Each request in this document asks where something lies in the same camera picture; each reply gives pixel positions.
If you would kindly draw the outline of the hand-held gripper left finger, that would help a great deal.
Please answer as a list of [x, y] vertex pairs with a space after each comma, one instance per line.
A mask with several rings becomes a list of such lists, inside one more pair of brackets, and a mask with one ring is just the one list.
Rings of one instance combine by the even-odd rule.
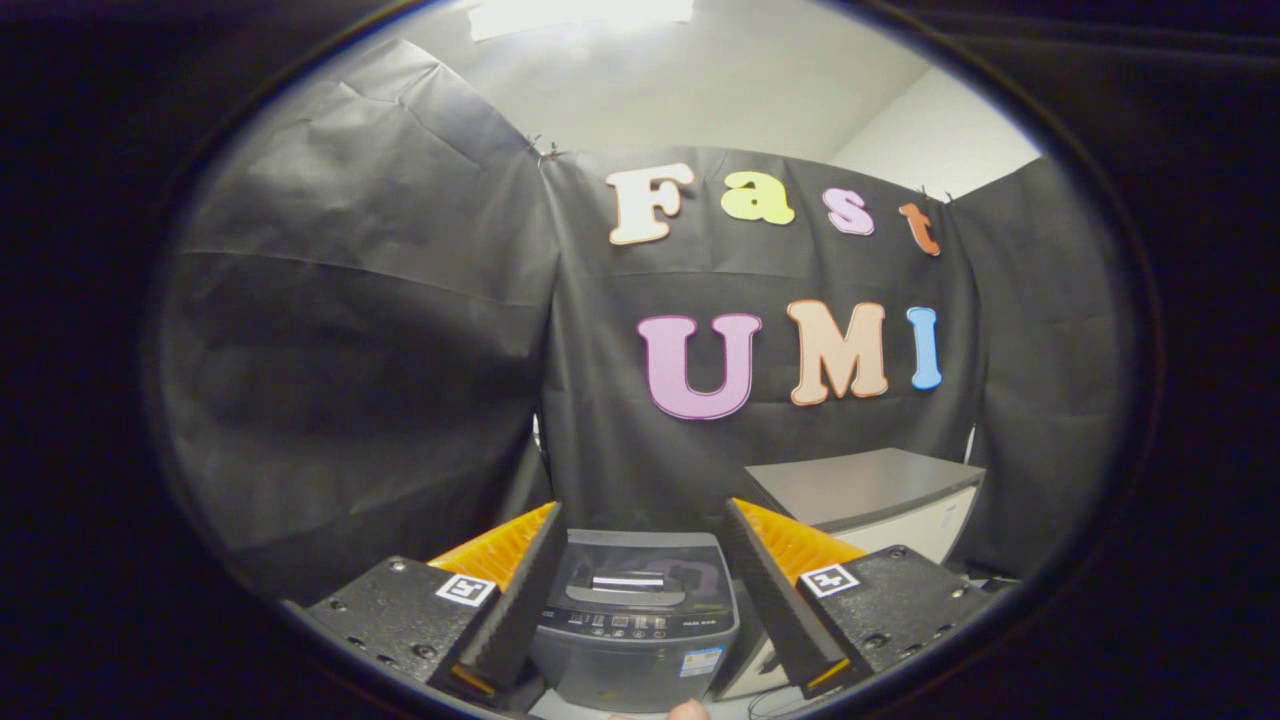
[[567, 546], [552, 501], [443, 555], [390, 556], [289, 620], [407, 694], [506, 703], [530, 653]]

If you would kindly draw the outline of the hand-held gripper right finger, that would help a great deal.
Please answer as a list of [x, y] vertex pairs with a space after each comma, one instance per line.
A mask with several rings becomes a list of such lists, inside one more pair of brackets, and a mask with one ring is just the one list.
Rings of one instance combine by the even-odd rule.
[[742, 498], [724, 503], [722, 541], [787, 680], [806, 698], [918, 656], [993, 598], [905, 544], [867, 552]]

